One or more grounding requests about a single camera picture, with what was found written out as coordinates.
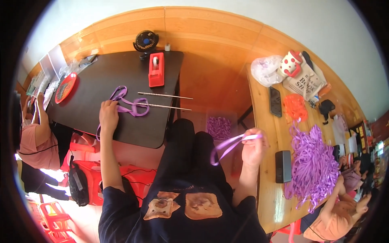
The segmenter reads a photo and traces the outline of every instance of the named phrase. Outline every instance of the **cartoon print on shirt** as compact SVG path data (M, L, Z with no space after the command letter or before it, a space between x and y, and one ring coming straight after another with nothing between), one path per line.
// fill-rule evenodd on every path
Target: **cartoon print on shirt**
M198 192L185 195L185 215L193 220L218 218L223 214L213 193Z
M143 219L170 218L172 213L181 207L173 201L178 195L179 193L175 192L158 192L157 198L154 198L149 203L149 209Z

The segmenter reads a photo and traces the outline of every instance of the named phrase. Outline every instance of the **black t-shirt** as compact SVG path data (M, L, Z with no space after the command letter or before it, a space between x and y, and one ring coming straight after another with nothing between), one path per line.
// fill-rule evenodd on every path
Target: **black t-shirt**
M130 194L105 188L100 242L268 242L255 197L233 207L216 186L206 184L154 182L140 210Z

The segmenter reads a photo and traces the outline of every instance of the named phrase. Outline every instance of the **red tape dispenser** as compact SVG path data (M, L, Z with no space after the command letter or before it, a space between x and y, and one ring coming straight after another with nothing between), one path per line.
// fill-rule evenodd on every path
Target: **red tape dispenser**
M165 59L163 52L150 54L149 87L165 85Z

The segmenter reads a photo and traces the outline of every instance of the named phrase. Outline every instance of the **black box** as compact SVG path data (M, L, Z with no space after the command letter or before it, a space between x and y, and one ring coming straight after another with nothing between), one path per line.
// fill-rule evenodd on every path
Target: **black box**
M275 153L275 182L285 183L292 180L292 160L289 150Z

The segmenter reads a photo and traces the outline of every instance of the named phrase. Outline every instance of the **plastic bag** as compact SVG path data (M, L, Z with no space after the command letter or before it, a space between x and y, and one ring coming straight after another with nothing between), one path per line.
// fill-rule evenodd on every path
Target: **plastic bag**
M282 77L276 73L283 57L274 55L265 58L257 58L251 63L251 75L260 84L270 87L282 82Z

